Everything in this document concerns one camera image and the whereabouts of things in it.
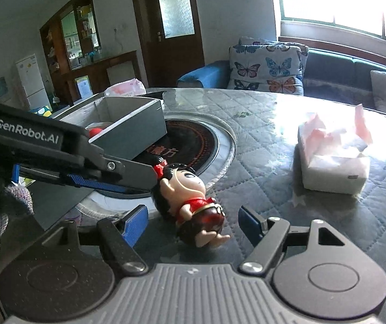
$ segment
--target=quilted gray tablecloth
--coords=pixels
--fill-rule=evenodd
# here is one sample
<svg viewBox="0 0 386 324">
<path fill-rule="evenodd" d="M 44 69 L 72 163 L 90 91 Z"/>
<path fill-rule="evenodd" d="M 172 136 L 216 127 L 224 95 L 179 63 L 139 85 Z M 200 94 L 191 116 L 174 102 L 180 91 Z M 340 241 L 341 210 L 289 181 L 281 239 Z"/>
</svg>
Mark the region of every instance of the quilted gray tablecloth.
<svg viewBox="0 0 386 324">
<path fill-rule="evenodd" d="M 232 238 L 216 250 L 192 250 L 174 243 L 172 226 L 153 220 L 136 248 L 150 265 L 223 262 L 237 267 L 252 250 L 237 221 L 238 209 L 246 205 L 263 217 L 279 216 L 292 225 L 326 220 L 386 271 L 386 116 L 365 113 L 374 140 L 368 148 L 370 177 L 361 194 L 352 197 L 305 189 L 295 145 L 298 125 L 310 113 L 319 112 L 343 126 L 353 122 L 354 107 L 294 95 L 194 88 L 169 89 L 164 103 L 166 111 L 219 117 L 236 132 L 235 159 L 209 191 L 225 208 L 224 233 Z M 381 319 L 386 323 L 386 303 Z"/>
</svg>

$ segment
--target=tissue pack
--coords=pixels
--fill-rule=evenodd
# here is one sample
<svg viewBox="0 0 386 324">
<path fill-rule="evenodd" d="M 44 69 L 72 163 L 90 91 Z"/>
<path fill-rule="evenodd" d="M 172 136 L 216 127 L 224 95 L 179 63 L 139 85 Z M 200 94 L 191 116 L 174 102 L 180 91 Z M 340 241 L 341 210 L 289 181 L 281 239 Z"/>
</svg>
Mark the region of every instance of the tissue pack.
<svg viewBox="0 0 386 324">
<path fill-rule="evenodd" d="M 303 185 L 306 189 L 355 195 L 369 177 L 370 158 L 363 154 L 372 144 L 363 108 L 355 108 L 354 125 L 327 131 L 315 114 L 298 127 Z"/>
</svg>

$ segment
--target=doll's ear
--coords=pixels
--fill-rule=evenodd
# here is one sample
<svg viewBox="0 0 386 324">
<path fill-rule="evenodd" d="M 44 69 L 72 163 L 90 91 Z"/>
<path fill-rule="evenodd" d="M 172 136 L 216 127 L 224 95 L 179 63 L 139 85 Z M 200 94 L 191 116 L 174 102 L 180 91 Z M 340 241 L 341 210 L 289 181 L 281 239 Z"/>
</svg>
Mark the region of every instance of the doll's ear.
<svg viewBox="0 0 386 324">
<path fill-rule="evenodd" d="M 175 192 L 175 189 L 171 186 L 167 178 L 163 178 L 162 180 L 160 180 L 160 188 L 162 190 L 170 191 L 171 193 Z"/>
</svg>

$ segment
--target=hanging cord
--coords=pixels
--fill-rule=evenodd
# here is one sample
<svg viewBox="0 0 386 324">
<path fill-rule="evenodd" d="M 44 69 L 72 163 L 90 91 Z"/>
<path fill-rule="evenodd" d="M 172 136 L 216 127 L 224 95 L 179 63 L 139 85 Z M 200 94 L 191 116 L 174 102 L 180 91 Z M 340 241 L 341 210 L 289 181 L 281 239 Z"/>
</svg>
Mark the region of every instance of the hanging cord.
<svg viewBox="0 0 386 324">
<path fill-rule="evenodd" d="M 115 32 L 115 42 L 121 46 L 121 52 L 123 52 L 124 51 L 124 46 L 122 45 L 122 42 L 118 40 L 117 29 L 116 28 L 114 28 L 114 32 Z"/>
</svg>

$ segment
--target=butterfly cushion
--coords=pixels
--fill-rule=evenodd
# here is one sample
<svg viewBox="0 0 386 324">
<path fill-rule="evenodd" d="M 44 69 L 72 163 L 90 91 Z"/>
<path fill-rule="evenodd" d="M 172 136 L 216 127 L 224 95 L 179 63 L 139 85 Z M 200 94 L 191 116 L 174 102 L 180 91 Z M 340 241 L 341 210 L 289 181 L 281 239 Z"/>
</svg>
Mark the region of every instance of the butterfly cushion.
<svg viewBox="0 0 386 324">
<path fill-rule="evenodd" d="M 301 50 L 301 74 L 304 77 L 305 66 L 307 64 L 308 57 L 308 46 L 301 43 L 291 43 L 291 42 L 279 42 L 279 41 L 270 41 L 266 39 L 255 39 L 248 38 L 247 36 L 243 36 L 238 41 L 240 45 L 287 45 L 287 46 L 297 46 Z"/>
<path fill-rule="evenodd" d="M 229 89 L 303 95 L 297 46 L 235 45 L 229 50 Z"/>
</svg>

